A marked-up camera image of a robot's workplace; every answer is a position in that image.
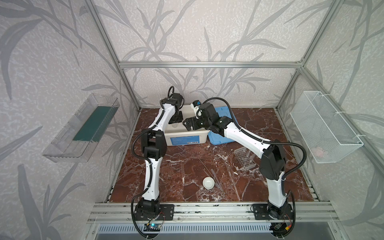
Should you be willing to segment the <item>white plastic storage bin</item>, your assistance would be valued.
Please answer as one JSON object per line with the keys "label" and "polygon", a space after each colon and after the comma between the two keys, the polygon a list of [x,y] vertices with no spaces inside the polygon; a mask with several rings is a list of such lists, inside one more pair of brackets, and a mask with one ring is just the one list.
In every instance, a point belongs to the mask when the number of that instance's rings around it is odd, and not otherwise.
{"label": "white plastic storage bin", "polygon": [[206,142],[210,131],[204,128],[187,131],[182,122],[169,123],[164,128],[167,146],[195,145]]}

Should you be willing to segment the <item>clear test tube rack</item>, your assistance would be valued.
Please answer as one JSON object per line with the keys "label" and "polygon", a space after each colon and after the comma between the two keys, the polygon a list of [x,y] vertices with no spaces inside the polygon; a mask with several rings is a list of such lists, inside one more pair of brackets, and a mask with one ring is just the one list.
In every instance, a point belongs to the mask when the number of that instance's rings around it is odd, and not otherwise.
{"label": "clear test tube rack", "polygon": [[256,155],[246,147],[234,151],[235,159],[240,163],[240,170],[251,170],[257,166],[255,162]]}

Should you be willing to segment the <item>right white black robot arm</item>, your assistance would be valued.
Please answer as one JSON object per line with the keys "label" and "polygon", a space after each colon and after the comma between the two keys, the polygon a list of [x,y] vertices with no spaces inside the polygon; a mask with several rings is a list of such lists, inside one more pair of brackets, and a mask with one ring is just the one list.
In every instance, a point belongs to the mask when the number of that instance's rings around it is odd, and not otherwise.
{"label": "right white black robot arm", "polygon": [[[215,107],[209,102],[211,100],[224,102],[229,109],[230,117],[221,117]],[[307,160],[305,148],[296,143],[270,141],[241,127],[235,118],[230,104],[222,98],[213,97],[204,102],[196,100],[191,104],[191,108],[195,116],[183,121],[187,131],[210,130],[215,134],[241,144],[261,159],[259,171],[267,179],[269,191],[267,212],[275,220],[285,216],[290,209],[284,182],[288,175],[297,171]],[[288,171],[286,171],[287,160],[284,146],[299,148],[303,153],[300,163]]]}

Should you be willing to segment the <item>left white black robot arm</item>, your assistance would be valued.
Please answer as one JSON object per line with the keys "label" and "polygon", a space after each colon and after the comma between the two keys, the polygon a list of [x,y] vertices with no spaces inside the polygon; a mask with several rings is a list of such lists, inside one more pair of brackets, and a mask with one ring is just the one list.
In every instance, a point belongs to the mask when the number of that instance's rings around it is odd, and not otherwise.
{"label": "left white black robot arm", "polygon": [[132,154],[138,159],[145,160],[146,163],[145,189],[138,195],[140,198],[137,205],[138,212],[151,215],[160,213],[160,167],[167,152],[165,128],[183,104],[183,96],[175,93],[175,87],[171,86],[167,97],[160,100],[160,109],[153,123],[142,131],[132,144]]}

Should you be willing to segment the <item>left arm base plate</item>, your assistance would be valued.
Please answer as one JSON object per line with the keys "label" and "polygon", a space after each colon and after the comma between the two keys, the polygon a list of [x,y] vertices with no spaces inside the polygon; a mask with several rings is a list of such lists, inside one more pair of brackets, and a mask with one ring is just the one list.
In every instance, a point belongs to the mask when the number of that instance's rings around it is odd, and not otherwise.
{"label": "left arm base plate", "polygon": [[134,210],[136,221],[172,221],[174,218],[175,205],[160,204],[154,207],[143,207],[137,205]]}

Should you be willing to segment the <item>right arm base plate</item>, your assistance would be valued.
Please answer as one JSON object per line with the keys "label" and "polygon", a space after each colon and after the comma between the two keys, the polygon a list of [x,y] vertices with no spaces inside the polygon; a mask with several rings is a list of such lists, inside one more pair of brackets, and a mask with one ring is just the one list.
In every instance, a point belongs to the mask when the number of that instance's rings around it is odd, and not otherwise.
{"label": "right arm base plate", "polygon": [[254,214],[255,220],[266,221],[283,221],[293,220],[296,212],[291,204],[285,204],[281,208],[268,204],[253,204],[251,205],[251,212]]}

